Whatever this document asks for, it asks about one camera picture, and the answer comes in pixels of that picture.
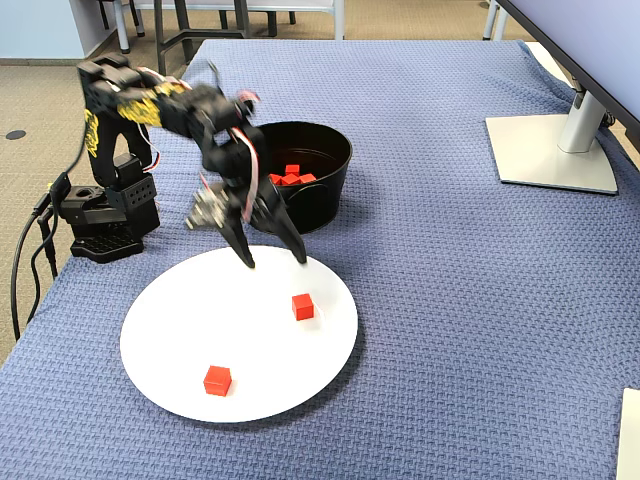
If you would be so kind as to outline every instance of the red cube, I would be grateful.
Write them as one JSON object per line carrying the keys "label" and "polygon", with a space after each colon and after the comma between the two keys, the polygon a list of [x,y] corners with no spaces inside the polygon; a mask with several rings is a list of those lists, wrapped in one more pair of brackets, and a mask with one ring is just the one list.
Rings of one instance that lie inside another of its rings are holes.
{"label": "red cube", "polygon": [[231,370],[225,367],[209,367],[207,376],[204,377],[204,389],[209,395],[226,397],[231,385]]}
{"label": "red cube", "polygon": [[293,314],[296,316],[296,320],[307,320],[313,318],[315,315],[313,309],[313,302],[311,301],[311,295],[305,293],[303,295],[296,295],[293,297]]}
{"label": "red cube", "polygon": [[298,185],[300,183],[300,177],[290,173],[286,177],[282,177],[281,185]]}
{"label": "red cube", "polygon": [[295,176],[300,175],[300,165],[287,165],[284,167],[284,174],[289,175],[290,173]]}
{"label": "red cube", "polygon": [[307,173],[306,175],[302,175],[300,177],[300,183],[309,183],[316,180],[316,177],[312,173]]}

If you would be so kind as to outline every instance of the white circular board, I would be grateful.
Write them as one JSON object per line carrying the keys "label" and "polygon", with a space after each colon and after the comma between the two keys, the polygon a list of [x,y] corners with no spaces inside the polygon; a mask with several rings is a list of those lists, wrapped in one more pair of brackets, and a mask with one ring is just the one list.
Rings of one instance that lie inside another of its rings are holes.
{"label": "white circular board", "polygon": [[[167,270],[133,302],[120,335],[133,384],[158,406],[206,422],[246,422],[293,408],[346,363],[358,331],[349,289],[322,263],[254,246],[256,268],[231,248]],[[296,321],[291,297],[316,315]],[[226,397],[208,395],[209,366],[231,369]]]}

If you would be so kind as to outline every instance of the robotic arm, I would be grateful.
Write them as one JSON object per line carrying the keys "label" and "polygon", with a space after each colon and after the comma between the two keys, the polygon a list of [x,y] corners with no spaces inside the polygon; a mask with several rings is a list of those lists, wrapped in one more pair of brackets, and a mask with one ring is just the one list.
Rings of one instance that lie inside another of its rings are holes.
{"label": "robotic arm", "polygon": [[[85,143],[100,187],[70,187],[60,214],[71,224],[74,255],[111,261],[142,250],[141,238],[159,225],[150,173],[153,163],[145,125],[192,138],[205,169],[222,182],[196,193],[186,220],[189,228],[213,227],[245,264],[255,266],[242,219],[278,235],[300,263],[306,262],[302,238],[269,179],[270,155],[260,129],[248,117],[252,99],[227,99],[217,87],[167,79],[148,69],[132,69],[123,56],[108,56],[78,66],[86,102]],[[219,145],[214,135],[231,139]],[[113,158],[117,137],[129,153]],[[104,256],[100,249],[111,248]]]}

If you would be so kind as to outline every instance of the black bucket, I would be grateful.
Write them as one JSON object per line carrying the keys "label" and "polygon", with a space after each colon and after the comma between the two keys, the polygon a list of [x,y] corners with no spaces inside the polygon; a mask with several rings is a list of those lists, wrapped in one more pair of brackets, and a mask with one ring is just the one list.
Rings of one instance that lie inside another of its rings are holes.
{"label": "black bucket", "polygon": [[284,175],[285,166],[300,165],[301,175],[316,177],[309,183],[276,187],[298,232],[327,225],[338,213],[351,160],[349,140],[333,128],[314,123],[270,123],[260,129],[271,152],[270,173]]}

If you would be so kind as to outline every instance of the monitor stand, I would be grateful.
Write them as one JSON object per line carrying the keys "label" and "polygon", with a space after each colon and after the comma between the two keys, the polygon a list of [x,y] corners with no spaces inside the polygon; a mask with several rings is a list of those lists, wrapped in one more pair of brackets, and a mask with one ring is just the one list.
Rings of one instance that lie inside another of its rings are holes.
{"label": "monitor stand", "polygon": [[568,115],[486,119],[500,181],[618,193],[609,160],[595,139],[605,108],[578,94]]}

